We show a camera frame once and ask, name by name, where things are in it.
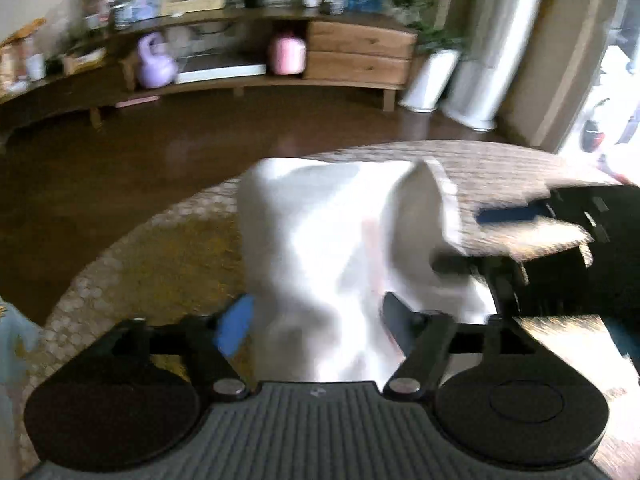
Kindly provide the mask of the washing machine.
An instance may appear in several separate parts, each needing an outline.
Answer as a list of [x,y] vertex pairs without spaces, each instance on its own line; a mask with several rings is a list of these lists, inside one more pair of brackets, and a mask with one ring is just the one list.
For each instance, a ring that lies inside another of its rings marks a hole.
[[600,153],[606,141],[629,143],[639,127],[639,107],[626,113],[612,98],[605,98],[590,110],[579,135],[580,150],[587,154]]

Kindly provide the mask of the potted tree white planter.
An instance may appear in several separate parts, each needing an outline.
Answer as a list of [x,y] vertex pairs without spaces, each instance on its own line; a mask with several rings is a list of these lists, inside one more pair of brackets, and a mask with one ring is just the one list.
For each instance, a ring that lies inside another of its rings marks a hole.
[[413,61],[399,104],[430,114],[466,50],[456,0],[384,0],[385,11],[416,35]]

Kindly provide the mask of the white flat box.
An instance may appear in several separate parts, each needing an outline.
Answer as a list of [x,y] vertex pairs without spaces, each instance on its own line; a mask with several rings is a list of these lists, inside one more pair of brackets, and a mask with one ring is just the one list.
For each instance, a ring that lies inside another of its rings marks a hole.
[[262,76],[267,73],[265,63],[252,61],[239,54],[202,54],[189,56],[178,71],[176,84],[218,79]]

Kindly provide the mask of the pink small case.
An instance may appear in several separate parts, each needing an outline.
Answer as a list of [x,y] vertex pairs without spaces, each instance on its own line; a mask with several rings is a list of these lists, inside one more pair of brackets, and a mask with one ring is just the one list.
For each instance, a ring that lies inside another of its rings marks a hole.
[[277,76],[302,74],[306,67],[306,42],[292,34],[274,36],[269,47],[270,70]]

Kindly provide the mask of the cream sweatshirt garment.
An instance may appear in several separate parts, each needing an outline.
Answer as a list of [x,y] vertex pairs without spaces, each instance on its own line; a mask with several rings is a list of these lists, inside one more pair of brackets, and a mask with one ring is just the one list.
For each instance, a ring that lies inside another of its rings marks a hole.
[[236,204],[259,380],[384,384],[402,359],[386,294],[461,323],[496,310],[477,278],[433,270],[463,254],[457,188],[437,160],[265,159]]

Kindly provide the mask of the white tower air conditioner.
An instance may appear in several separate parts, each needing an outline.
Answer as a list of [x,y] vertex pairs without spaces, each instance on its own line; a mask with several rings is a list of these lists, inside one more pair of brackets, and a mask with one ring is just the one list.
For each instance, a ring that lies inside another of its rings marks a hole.
[[475,0],[466,52],[440,110],[475,131],[495,118],[528,44],[541,0]]

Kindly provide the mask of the light blue picture card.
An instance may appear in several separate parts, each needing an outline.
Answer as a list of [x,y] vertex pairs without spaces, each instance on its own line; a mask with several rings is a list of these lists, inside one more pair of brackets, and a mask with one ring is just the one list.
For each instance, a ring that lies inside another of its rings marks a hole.
[[131,0],[131,21],[141,22],[160,15],[162,0]]

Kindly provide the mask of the long wooden tv console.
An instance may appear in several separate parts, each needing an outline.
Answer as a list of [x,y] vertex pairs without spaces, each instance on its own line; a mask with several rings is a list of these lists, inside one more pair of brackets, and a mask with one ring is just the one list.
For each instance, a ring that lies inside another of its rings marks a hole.
[[1,100],[1,131],[104,106],[213,89],[325,86],[384,93],[383,108],[408,80],[416,33],[382,14],[324,15],[293,8],[198,11],[151,18],[88,39],[62,72]]

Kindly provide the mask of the purple kettlebell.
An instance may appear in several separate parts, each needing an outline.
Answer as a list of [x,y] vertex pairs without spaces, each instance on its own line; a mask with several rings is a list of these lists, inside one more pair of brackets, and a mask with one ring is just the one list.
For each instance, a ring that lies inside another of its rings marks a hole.
[[138,41],[137,54],[137,78],[143,88],[158,89],[175,80],[178,64],[168,53],[164,36],[160,32],[143,36]]

